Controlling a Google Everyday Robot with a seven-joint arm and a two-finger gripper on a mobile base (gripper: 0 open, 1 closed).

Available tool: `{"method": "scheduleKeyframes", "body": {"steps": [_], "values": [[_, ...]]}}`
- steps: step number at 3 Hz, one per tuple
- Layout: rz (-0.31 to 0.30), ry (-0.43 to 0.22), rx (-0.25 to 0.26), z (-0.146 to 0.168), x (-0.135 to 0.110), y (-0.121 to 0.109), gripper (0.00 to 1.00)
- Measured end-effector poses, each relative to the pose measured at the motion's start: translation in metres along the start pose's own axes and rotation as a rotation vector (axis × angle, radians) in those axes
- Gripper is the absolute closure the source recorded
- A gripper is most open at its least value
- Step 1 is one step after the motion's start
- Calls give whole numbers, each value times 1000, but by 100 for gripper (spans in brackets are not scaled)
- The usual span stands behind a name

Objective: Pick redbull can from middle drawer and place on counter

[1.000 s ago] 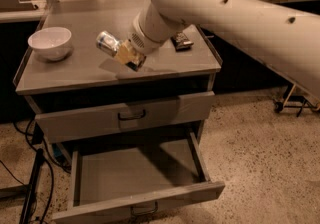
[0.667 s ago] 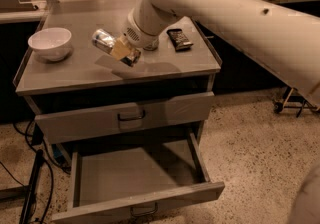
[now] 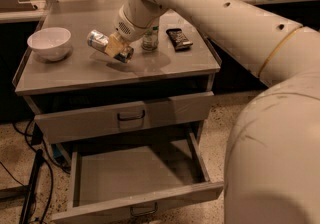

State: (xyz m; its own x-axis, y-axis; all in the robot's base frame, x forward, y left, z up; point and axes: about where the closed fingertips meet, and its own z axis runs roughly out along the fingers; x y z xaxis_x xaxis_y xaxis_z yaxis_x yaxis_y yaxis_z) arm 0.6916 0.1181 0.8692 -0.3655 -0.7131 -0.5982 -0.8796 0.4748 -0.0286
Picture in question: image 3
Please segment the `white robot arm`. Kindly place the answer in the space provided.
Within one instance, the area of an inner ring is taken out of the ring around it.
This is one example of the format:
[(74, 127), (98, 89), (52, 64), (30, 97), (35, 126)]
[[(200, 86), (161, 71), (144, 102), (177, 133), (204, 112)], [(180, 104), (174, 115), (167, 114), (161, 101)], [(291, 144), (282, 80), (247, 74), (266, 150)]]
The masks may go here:
[(320, 224), (320, 33), (239, 0), (127, 0), (109, 55), (168, 9), (268, 87), (230, 132), (224, 223)]

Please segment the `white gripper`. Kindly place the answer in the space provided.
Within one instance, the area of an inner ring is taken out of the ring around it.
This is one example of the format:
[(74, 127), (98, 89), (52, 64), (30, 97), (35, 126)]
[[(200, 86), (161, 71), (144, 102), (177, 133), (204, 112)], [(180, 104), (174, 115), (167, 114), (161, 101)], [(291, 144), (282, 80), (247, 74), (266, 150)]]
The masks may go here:
[(115, 17), (117, 32), (109, 36), (104, 52), (114, 58), (129, 45), (128, 42), (141, 38), (166, 11), (166, 8), (147, 0), (127, 0)]

